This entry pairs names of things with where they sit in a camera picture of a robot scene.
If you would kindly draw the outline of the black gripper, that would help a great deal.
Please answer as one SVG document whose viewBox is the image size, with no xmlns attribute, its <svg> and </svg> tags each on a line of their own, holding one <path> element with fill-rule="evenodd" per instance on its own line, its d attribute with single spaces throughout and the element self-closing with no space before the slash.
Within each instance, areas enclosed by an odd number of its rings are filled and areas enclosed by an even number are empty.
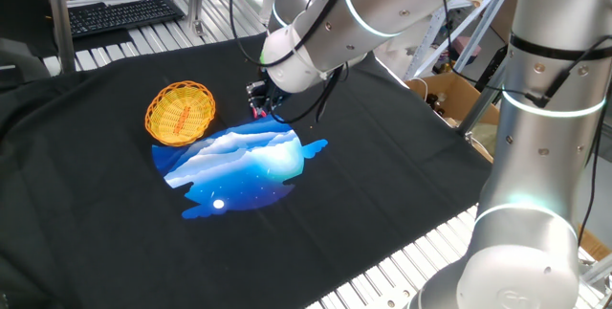
<svg viewBox="0 0 612 309">
<path fill-rule="evenodd" d="M 261 118 L 261 109 L 263 118 L 271 118 L 274 115 L 275 107 L 290 97 L 289 93 L 282 91 L 267 79 L 249 83 L 246 86 L 246 91 L 249 106 L 255 119 Z"/>
</svg>

